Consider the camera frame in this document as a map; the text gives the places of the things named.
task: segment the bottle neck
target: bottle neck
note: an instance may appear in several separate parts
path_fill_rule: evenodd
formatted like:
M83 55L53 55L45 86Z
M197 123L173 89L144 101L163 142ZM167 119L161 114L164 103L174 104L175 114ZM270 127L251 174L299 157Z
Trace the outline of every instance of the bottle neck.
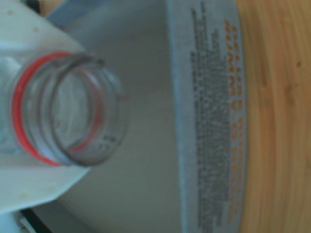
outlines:
M12 121L23 148L51 165L92 166L120 144L120 82L87 54L54 53L28 65L15 86Z

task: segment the wood grain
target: wood grain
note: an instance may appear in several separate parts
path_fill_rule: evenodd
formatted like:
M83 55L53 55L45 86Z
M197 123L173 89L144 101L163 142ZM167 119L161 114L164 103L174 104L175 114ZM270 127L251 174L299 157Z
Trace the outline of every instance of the wood grain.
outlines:
M43 14L62 0L41 0ZM241 233L311 233L311 0L236 0L248 91Z
M50 11L52 11L55 7L57 7L60 3L65 0L39 0L41 7L41 14L43 16L47 15Z

